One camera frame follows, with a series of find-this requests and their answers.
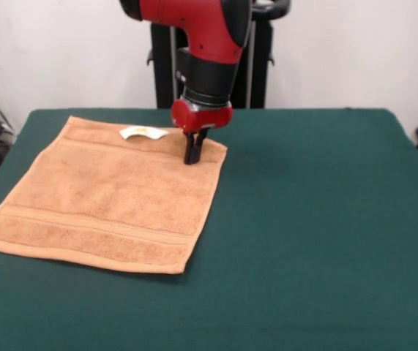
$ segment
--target metal pole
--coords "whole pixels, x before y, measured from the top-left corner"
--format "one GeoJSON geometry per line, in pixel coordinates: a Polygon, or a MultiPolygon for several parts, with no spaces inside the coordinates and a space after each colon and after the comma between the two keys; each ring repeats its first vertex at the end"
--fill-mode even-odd
{"type": "Polygon", "coordinates": [[[178,80],[176,79],[176,28],[170,27],[171,42],[171,81],[173,82],[173,101],[178,99],[178,80]]]}
{"type": "Polygon", "coordinates": [[[255,21],[251,22],[250,41],[247,52],[247,78],[246,78],[246,108],[251,108],[251,89],[253,87],[253,66],[254,66],[254,42],[255,42],[255,21]]]}

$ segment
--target towel label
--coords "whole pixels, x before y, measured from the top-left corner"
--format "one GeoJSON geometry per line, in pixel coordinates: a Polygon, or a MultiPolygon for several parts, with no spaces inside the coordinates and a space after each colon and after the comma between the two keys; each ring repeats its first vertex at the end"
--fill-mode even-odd
{"type": "Polygon", "coordinates": [[[134,135],[142,135],[144,137],[149,137],[153,140],[158,140],[168,134],[167,131],[154,128],[154,127],[144,127],[144,126],[131,126],[119,131],[119,134],[126,140],[129,137],[134,135]]]}

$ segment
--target tan towel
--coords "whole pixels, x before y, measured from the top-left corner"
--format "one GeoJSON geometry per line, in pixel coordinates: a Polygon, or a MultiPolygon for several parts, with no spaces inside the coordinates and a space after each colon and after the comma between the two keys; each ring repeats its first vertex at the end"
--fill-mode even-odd
{"type": "Polygon", "coordinates": [[[0,252],[117,271],[182,273],[201,234],[226,147],[196,165],[180,129],[123,140],[122,124],[71,116],[0,205],[0,252]]]}

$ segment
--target green tablecloth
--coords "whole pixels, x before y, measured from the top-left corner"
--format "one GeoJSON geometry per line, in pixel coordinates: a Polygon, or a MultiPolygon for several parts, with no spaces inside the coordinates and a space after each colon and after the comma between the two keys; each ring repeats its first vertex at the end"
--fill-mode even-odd
{"type": "MultiPolygon", "coordinates": [[[[35,111],[0,202],[71,113],[170,124],[35,111]]],[[[251,110],[210,137],[228,156],[187,273],[0,254],[0,350],[418,350],[418,153],[395,117],[251,110]]]]}

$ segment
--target towel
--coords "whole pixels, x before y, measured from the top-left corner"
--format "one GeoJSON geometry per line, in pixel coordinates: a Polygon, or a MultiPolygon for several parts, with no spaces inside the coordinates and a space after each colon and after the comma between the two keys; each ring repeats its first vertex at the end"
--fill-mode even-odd
{"type": "Polygon", "coordinates": [[[217,188],[226,147],[186,138],[124,140],[128,125],[70,116],[0,205],[0,252],[115,271],[183,273],[217,188]]]}

